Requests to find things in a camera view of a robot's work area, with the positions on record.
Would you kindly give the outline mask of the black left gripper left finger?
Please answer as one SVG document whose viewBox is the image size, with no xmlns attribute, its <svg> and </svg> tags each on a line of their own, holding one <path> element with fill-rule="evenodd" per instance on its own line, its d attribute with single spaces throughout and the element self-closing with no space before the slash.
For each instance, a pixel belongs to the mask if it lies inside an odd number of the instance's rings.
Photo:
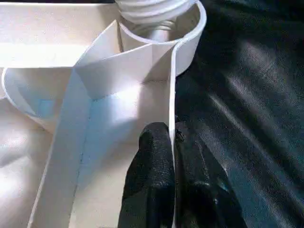
<svg viewBox="0 0 304 228">
<path fill-rule="evenodd" d="M 170 228 L 175 209 L 175 173 L 168 127 L 150 123 L 125 177 L 120 228 Z"/>
</svg>

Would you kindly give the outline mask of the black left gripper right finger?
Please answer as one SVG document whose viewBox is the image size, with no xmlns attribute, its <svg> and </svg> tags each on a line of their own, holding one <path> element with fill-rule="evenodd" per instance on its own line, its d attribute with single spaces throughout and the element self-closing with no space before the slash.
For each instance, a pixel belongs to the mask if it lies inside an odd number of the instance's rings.
<svg viewBox="0 0 304 228">
<path fill-rule="evenodd" d="M 245 228 L 242 208 L 227 174 L 201 136 L 176 123 L 177 222 L 179 228 Z"/>
</svg>

